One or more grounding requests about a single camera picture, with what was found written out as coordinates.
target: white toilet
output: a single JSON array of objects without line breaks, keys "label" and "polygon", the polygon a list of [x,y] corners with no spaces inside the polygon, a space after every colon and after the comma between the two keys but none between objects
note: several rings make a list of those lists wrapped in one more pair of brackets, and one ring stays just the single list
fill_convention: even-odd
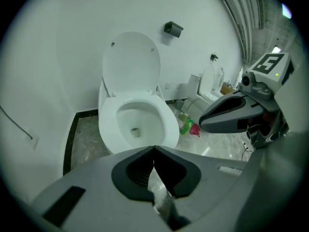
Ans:
[{"label": "white toilet", "polygon": [[194,123],[198,124],[199,118],[206,109],[223,96],[220,93],[223,77],[223,70],[219,69],[216,73],[212,63],[205,68],[201,76],[190,76],[186,87],[188,99],[185,100],[182,111],[188,113]]},{"label": "white toilet", "polygon": [[160,69],[158,49],[142,33],[119,34],[104,52],[98,125],[110,153],[177,145],[177,119],[158,96]]}]

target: plastic bottle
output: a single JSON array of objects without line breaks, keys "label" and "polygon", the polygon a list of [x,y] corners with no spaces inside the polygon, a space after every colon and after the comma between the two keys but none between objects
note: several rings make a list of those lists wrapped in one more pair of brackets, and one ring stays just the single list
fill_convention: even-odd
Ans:
[{"label": "plastic bottle", "polygon": [[187,122],[184,124],[184,126],[181,129],[181,134],[185,135],[193,126],[193,119],[188,119]]}]

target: tiled floor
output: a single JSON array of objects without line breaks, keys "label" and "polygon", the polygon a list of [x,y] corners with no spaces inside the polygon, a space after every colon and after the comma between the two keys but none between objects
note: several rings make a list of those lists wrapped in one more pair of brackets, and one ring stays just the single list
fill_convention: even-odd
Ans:
[{"label": "tiled floor", "polygon": [[[179,111],[175,110],[174,105],[171,104],[169,107],[175,116],[178,117]],[[178,118],[177,120],[181,127],[183,122]],[[190,133],[180,134],[176,149],[198,155],[231,160],[241,160],[243,155],[242,160],[248,161],[250,153],[244,153],[240,141],[250,145],[245,132],[237,134],[212,134],[201,131],[200,137],[190,135]],[[72,147],[71,169],[107,155],[109,155],[109,152],[98,130],[98,116],[81,118],[76,129]],[[155,208],[165,218],[168,215],[171,197],[155,169],[153,169],[150,175],[148,190],[154,193]]]}]

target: trash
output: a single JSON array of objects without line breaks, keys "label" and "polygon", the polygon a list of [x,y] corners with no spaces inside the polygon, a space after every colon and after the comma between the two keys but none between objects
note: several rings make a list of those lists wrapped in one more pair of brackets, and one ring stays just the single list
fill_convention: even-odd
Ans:
[{"label": "trash", "polygon": [[197,124],[194,124],[191,129],[190,129],[190,134],[191,135],[196,135],[199,137],[199,132],[201,131],[201,128],[197,125]]},{"label": "trash", "polygon": [[189,115],[187,113],[180,113],[178,118],[183,121],[183,122],[186,122],[189,118]]},{"label": "trash", "polygon": [[184,124],[183,128],[180,130],[181,134],[185,135],[191,129],[193,124],[193,119],[188,119],[187,122]]},{"label": "trash", "polygon": [[177,110],[181,110],[181,108],[183,107],[183,103],[184,103],[184,101],[182,101],[181,99],[178,99],[178,100],[176,101],[176,103],[175,103],[175,108],[176,108]]}]

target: wire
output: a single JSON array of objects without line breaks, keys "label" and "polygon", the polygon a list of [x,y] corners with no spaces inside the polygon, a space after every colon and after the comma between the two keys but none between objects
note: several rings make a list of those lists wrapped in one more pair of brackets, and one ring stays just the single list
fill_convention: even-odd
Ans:
[{"label": "wire", "polygon": [[194,102],[196,102],[197,100],[199,100],[199,98],[196,98],[194,101],[191,102],[191,104],[188,106],[187,110],[185,111],[186,113],[188,112],[190,106],[191,106]]},{"label": "wire", "polygon": [[22,130],[25,134],[27,134],[30,137],[31,140],[33,139],[33,137],[28,132],[26,132],[24,129],[22,129],[14,120],[11,119],[10,116],[8,116],[8,114],[4,111],[4,109],[1,106],[0,106],[0,109],[9,118],[10,121],[12,121],[20,130]]},{"label": "wire", "polygon": [[[241,136],[241,133],[239,133],[239,138],[238,138],[238,141],[239,141],[239,144],[240,144],[240,146],[244,149],[244,145],[246,144],[243,140],[240,140],[240,136]],[[254,151],[254,149],[252,149],[252,147],[251,147],[251,145],[246,145],[247,146],[247,148],[249,148],[249,150],[247,150],[247,151]]]},{"label": "wire", "polygon": [[240,141],[240,134],[239,134],[239,143],[240,143],[241,147],[244,149],[244,151],[243,151],[243,153],[242,153],[242,155],[241,155],[241,160],[242,160],[243,154],[245,154],[245,152],[246,152],[246,153],[253,153],[253,150],[247,150],[248,147],[245,148],[245,144],[246,144],[246,143],[244,143],[244,144],[241,143],[241,141]]}]

